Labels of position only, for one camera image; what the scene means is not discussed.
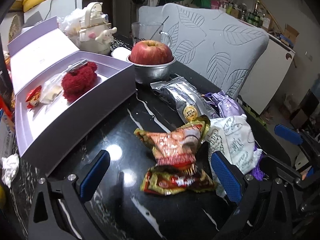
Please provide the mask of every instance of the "table top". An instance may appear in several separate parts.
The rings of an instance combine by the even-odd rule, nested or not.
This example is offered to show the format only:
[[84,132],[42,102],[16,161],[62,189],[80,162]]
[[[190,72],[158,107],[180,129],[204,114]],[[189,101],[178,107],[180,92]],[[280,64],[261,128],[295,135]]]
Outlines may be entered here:
[[[172,73],[184,76],[200,93],[220,91],[180,62],[172,65]],[[145,173],[156,162],[151,150],[133,134],[134,130],[140,125],[152,132],[163,132],[163,127],[173,131],[184,123],[177,111],[150,88],[137,84],[137,89],[135,95],[108,115],[66,156],[50,177],[63,179],[77,173],[101,149],[106,149],[111,157],[110,167],[85,206],[109,239],[212,239],[232,212],[232,207],[215,192],[159,196],[140,191]],[[290,164],[289,156],[258,121],[247,114],[247,122],[267,154]],[[197,165],[211,176],[207,151],[208,145],[204,143],[196,159]],[[121,171],[123,187],[118,182]],[[25,236],[32,195],[42,176],[39,169],[22,159],[12,183],[11,196]]]

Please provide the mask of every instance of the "glass mug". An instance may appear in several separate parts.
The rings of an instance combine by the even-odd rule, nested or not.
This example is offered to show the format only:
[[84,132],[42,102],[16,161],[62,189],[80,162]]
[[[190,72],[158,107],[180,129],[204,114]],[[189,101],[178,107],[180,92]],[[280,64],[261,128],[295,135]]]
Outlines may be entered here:
[[170,45],[172,44],[172,37],[162,30],[163,24],[157,22],[136,22],[131,24],[133,45],[139,41],[154,40],[162,42],[168,40],[167,46],[170,48]]

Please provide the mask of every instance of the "blue gripper pad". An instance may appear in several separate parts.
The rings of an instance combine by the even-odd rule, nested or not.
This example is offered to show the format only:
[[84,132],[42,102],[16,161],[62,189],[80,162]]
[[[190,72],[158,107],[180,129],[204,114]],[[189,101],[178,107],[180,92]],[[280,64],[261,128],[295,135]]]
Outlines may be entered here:
[[83,174],[82,178],[79,175],[77,191],[83,203],[92,199],[109,166],[110,155],[107,151],[101,150],[91,163],[82,168]]
[[224,161],[218,156],[217,152],[211,155],[211,166],[225,189],[228,198],[239,204],[242,198],[240,183],[232,174],[231,170],[226,166]]
[[295,144],[295,145],[302,144],[301,136],[295,131],[283,126],[282,124],[276,125],[275,134],[292,144]]

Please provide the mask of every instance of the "screw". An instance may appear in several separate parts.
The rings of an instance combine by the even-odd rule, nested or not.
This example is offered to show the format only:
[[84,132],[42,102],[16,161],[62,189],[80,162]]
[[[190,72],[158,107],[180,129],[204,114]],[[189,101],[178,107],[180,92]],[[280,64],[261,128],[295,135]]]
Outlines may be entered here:
[[305,209],[306,209],[306,207],[307,207],[307,205],[306,205],[306,204],[302,204],[302,205],[301,205],[301,211],[302,211],[302,212],[304,212],[304,211],[305,211]]
[[248,180],[248,181],[253,180],[253,176],[251,174],[247,174],[245,176],[245,179]]
[[75,180],[76,179],[76,175],[75,174],[70,174],[69,176],[68,176],[68,180],[70,180],[70,181],[73,181],[73,180]]
[[45,182],[45,178],[41,178],[41,179],[39,179],[39,180],[38,180],[38,182],[39,182],[39,184],[44,184],[44,182]]
[[282,179],[280,179],[280,178],[276,178],[275,181],[276,181],[276,184],[281,184],[282,183]]

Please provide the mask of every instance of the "gold round sticker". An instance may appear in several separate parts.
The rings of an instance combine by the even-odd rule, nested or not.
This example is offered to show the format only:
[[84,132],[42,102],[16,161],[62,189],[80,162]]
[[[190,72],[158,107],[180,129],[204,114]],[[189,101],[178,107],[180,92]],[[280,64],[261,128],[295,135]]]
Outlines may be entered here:
[[183,110],[183,115],[189,122],[191,122],[198,117],[198,111],[194,106],[186,106]]

